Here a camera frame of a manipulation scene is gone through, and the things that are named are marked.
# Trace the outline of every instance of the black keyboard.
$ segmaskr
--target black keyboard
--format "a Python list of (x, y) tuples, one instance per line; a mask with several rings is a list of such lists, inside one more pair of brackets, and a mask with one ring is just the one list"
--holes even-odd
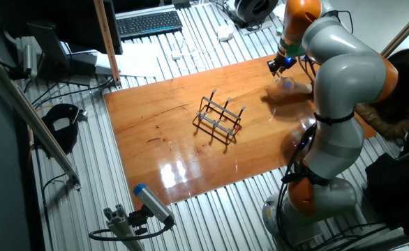
[(122, 40), (181, 31), (183, 27), (176, 11), (125, 18), (117, 23)]

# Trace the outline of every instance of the desk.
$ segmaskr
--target desk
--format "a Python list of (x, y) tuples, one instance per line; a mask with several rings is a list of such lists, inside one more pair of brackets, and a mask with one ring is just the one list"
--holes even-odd
[[(308, 96), (268, 99), (271, 57), (105, 95), (130, 189), (146, 183), (170, 204), (286, 165), (313, 111)], [(308, 81), (298, 65), (285, 76)], [(227, 148), (192, 124), (214, 88), (218, 104), (232, 98), (230, 111), (246, 106), (237, 143)], [(366, 137), (375, 136), (363, 126)]]

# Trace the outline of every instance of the metal slatted surface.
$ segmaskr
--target metal slatted surface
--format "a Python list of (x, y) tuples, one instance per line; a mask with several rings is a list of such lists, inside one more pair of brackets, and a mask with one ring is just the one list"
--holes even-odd
[[(117, 17), (125, 18), (170, 10), (172, 7), (160, 7), (118, 14)], [(218, 45), (215, 52), (200, 54), (194, 62), (185, 59), (173, 61), (169, 58), (169, 53), (175, 48), (180, 48), (182, 40), (186, 40), (188, 45), (197, 43), (201, 48), (212, 48), (217, 41), (216, 27), (226, 24), (217, 9), (209, 4), (177, 12), (184, 25), (182, 32), (125, 41), (157, 44), (158, 65), (162, 71), (156, 77), (123, 77), (124, 89), (255, 59), (276, 51), (278, 37), (275, 36), (275, 29), (281, 23), (278, 19), (270, 17), (274, 25), (268, 29), (248, 36), (235, 32), (232, 40)], [(193, 48), (186, 46), (181, 47), (181, 50), (183, 53), (190, 53)], [(98, 86), (105, 80), (104, 77), (92, 79), (91, 86)], [(42, 83), (33, 85), (27, 94), (28, 98), (35, 100), (49, 87), (49, 84)], [(85, 88), (58, 84), (50, 91), (50, 95), (56, 96)], [(82, 189), (75, 191), (67, 187), (66, 177), (59, 178), (47, 187), (44, 195), (49, 211), (49, 226), (45, 222), (43, 196), (38, 190), (47, 250), (52, 249), (50, 236), (54, 250), (126, 250), (121, 243), (91, 241), (88, 238), (90, 231), (106, 228), (104, 208), (112, 208), (120, 203), (128, 212), (133, 211), (130, 192), (102, 96), (103, 93), (110, 91), (116, 90), (106, 89), (102, 93), (85, 91), (44, 104), (72, 103), (89, 112), (88, 121), (79, 124), (77, 144), (73, 153), (68, 155), (80, 173)], [(40, 110), (39, 115), (43, 116), (48, 109)], [(384, 152), (395, 157), (399, 150), (379, 135), (366, 140), (357, 162), (340, 174), (340, 177), (351, 182), (360, 195), (366, 182), (364, 168)], [(63, 173), (60, 166), (53, 159), (46, 158), (41, 150), (33, 151), (32, 162), (38, 188)], [(143, 240), (144, 248), (169, 251), (275, 250), (273, 239), (262, 223), (261, 209), (266, 198), (278, 192), (284, 171), (275, 169), (169, 205), (176, 217), (177, 225), (173, 231), (168, 231), (162, 236)], [(358, 197), (355, 211), (320, 223), (323, 235), (318, 242), (327, 240), (346, 227), (376, 220), (370, 204)], [(150, 219), (147, 228), (149, 232), (155, 232), (162, 226), (157, 220)]]

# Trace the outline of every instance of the transparent cup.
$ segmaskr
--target transparent cup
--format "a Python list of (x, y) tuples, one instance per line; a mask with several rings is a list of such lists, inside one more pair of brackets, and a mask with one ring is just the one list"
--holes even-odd
[(278, 77), (267, 87), (268, 95), (274, 100), (296, 93), (310, 94), (311, 90), (311, 84), (296, 82), (291, 77)]

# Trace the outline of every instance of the wooden post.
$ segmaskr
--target wooden post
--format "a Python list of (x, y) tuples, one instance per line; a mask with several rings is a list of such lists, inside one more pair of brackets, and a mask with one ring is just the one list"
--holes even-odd
[(119, 76), (118, 64), (116, 62), (116, 56), (114, 55), (114, 48), (112, 42), (112, 36), (110, 35), (110, 29), (108, 28), (107, 15), (105, 14), (103, 0), (94, 0), (94, 7), (96, 7), (96, 14), (98, 15), (99, 25), (101, 26), (102, 37), (104, 38), (105, 49), (107, 50), (108, 60), (110, 60), (110, 66), (112, 68), (113, 80), (116, 87), (121, 87), (121, 78)]

